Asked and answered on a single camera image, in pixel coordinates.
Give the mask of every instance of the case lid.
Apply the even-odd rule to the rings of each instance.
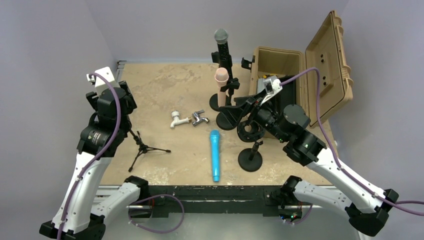
[[[353,98],[353,80],[349,77],[351,68],[346,64],[341,24],[342,19],[336,11],[331,11],[305,52],[306,68],[317,67],[320,73],[319,105],[322,122]],[[309,126],[314,128],[318,125],[315,71],[306,74],[306,83],[307,94],[303,94],[302,98],[307,106],[303,107],[307,113],[309,112]]]

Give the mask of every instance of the open case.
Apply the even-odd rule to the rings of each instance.
[[[353,80],[349,76],[351,68],[346,64],[341,24],[342,19],[336,11],[331,11],[307,46],[305,53],[265,46],[257,47],[253,53],[251,67],[247,67],[251,70],[249,95],[257,93],[258,80],[264,75],[290,76],[316,67],[321,75],[320,118],[322,122],[326,121],[353,98]],[[246,66],[248,61],[243,61],[242,66]],[[310,71],[297,79],[292,86],[285,86],[285,88],[292,88],[289,91],[293,91],[291,95],[295,97],[281,98],[286,99],[286,102],[280,105],[287,106],[294,103],[300,105],[310,118],[309,126],[316,127],[318,125],[316,73]]]

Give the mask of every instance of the chrome faucet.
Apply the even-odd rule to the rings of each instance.
[[[196,127],[201,122],[209,123],[209,118],[207,117],[200,117],[200,114],[204,113],[205,111],[202,109],[200,111],[193,112],[193,126]]]

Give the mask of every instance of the black clamp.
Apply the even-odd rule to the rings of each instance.
[[[233,79],[229,79],[226,82],[226,85],[221,87],[220,91],[221,92],[225,92],[227,90],[237,90],[240,88],[240,82],[239,79],[237,77],[233,78]]]
[[[138,201],[151,197],[149,192],[149,182],[138,176],[129,176],[125,179],[124,183],[131,183],[140,188],[140,196]]]
[[[265,204],[267,206],[278,205],[281,209],[285,206],[296,206],[299,200],[295,197],[296,185],[302,181],[298,176],[289,176],[280,189],[266,193]]]
[[[241,67],[252,72],[252,63],[255,62],[255,56],[252,57],[252,61],[246,60],[244,57],[241,58]]]
[[[220,63],[220,53],[219,52],[212,52],[211,54],[211,57],[212,57],[212,62],[214,63],[214,64],[219,64]]]

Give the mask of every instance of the white faucet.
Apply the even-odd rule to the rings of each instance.
[[[174,129],[175,126],[180,124],[188,124],[192,121],[191,117],[186,117],[184,119],[180,119],[180,112],[173,111],[171,112],[171,117],[173,118],[173,121],[171,122],[171,129]]]

